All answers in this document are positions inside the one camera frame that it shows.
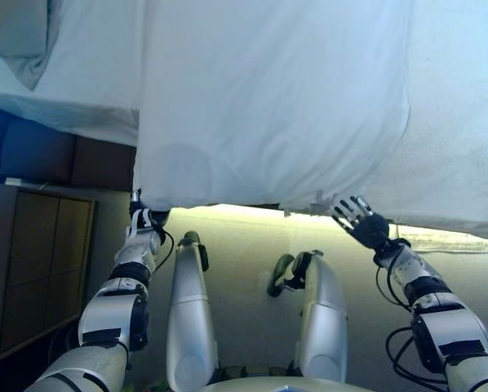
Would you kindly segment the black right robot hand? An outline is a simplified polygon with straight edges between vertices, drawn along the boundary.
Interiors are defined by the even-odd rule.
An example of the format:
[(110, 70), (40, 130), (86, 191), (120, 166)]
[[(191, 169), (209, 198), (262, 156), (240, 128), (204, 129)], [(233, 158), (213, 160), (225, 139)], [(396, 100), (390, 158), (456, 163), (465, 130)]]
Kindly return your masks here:
[(377, 250), (389, 241), (389, 225), (361, 196), (341, 198), (331, 217), (337, 225), (362, 246)]

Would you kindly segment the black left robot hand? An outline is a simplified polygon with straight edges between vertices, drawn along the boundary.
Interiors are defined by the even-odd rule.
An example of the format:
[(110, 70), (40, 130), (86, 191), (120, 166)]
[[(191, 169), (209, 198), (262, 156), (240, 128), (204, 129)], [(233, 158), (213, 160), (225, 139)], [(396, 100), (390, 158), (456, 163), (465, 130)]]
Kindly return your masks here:
[(152, 229), (160, 238), (160, 242), (164, 243), (166, 239), (164, 226), (168, 221), (170, 212), (170, 210), (154, 211), (146, 207), (141, 200), (141, 189), (133, 190), (129, 205), (129, 216), (131, 218), (129, 233), (133, 230)]

